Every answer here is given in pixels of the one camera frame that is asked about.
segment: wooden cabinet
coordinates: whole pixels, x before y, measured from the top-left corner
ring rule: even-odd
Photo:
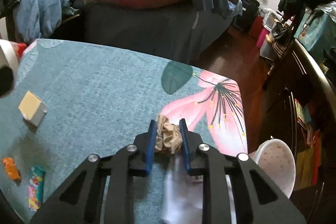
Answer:
[[[259,144],[271,136],[283,140],[293,152],[307,149],[296,121],[295,99],[313,106],[312,121],[323,132],[322,161],[315,185],[293,191],[291,201],[307,223],[336,223],[336,96],[327,79],[304,47],[293,41],[263,85]]]

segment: gray bed sheet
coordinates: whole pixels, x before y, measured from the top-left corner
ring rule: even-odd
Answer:
[[[106,4],[85,7],[85,41],[125,48],[181,63],[197,60],[241,13],[242,3],[229,2],[231,16],[198,12],[190,2],[152,10]]]

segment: colorful snack packet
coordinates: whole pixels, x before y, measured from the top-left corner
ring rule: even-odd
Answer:
[[[33,164],[30,170],[29,177],[29,194],[28,204],[29,209],[36,212],[41,208],[43,201],[43,187],[44,187],[44,174],[45,171],[37,164]]]
[[[10,179],[21,180],[20,173],[15,166],[13,158],[4,158],[2,159],[2,163],[5,166],[5,172]]]

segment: orange candy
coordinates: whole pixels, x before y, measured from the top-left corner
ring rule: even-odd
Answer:
[[[5,166],[5,172],[7,173],[8,177],[12,180],[20,180],[20,174],[15,166],[15,162],[13,158],[4,158],[2,160],[3,165]]]

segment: pink flower print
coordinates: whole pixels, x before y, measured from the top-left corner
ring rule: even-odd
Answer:
[[[160,114],[179,124],[184,118],[193,131],[206,114],[211,136],[221,153],[236,156],[247,153],[247,141],[241,95],[238,84],[221,75],[203,71],[198,85],[203,91],[171,102]]]

